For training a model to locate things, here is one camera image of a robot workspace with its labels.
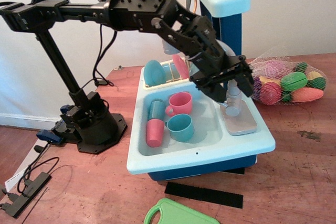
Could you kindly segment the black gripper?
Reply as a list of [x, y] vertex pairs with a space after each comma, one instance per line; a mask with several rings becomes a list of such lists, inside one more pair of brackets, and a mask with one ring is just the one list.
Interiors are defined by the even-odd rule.
[[198, 68], [198, 72], [190, 76], [199, 90], [213, 101], [226, 101], [226, 90], [220, 83], [235, 80], [238, 88], [246, 97], [254, 92], [252, 70], [246, 62], [246, 56], [228, 56], [223, 50], [218, 52], [191, 50], [189, 61]]

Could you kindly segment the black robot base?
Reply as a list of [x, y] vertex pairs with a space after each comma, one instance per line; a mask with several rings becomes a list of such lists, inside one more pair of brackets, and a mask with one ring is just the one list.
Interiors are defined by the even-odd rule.
[[61, 120], [51, 131], [78, 151], [99, 154], [118, 144], [127, 129], [120, 113], [110, 113], [109, 104], [97, 92], [69, 93], [74, 105], [61, 110]]

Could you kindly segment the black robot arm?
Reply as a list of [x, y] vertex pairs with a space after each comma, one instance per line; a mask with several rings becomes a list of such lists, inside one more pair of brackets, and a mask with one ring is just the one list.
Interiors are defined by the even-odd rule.
[[189, 12], [177, 0], [106, 0], [96, 4], [72, 4], [70, 0], [31, 0], [29, 4], [2, 2], [1, 16], [11, 30], [37, 36], [70, 97], [83, 109], [91, 107], [89, 99], [49, 33], [56, 22], [93, 21], [116, 31], [157, 34], [198, 68], [191, 81], [209, 98], [224, 102], [227, 90], [222, 83], [229, 80], [235, 80], [246, 96], [253, 93], [254, 80], [245, 57], [228, 56], [216, 40], [211, 21]]

